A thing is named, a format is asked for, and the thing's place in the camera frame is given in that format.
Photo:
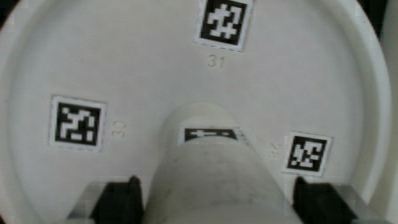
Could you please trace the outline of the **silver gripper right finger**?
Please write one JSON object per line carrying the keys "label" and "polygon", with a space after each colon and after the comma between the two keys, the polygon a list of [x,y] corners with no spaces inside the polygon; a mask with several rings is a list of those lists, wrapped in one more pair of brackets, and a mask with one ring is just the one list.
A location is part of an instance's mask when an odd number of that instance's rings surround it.
{"label": "silver gripper right finger", "polygon": [[347,184],[295,179],[293,210],[304,224],[361,224],[371,219],[364,201]]}

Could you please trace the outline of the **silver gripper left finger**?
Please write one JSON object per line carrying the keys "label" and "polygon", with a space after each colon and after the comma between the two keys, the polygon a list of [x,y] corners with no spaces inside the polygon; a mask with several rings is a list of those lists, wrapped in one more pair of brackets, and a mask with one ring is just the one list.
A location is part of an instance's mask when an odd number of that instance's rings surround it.
{"label": "silver gripper left finger", "polygon": [[64,224],[140,224],[144,217],[140,179],[92,182],[84,190]]}

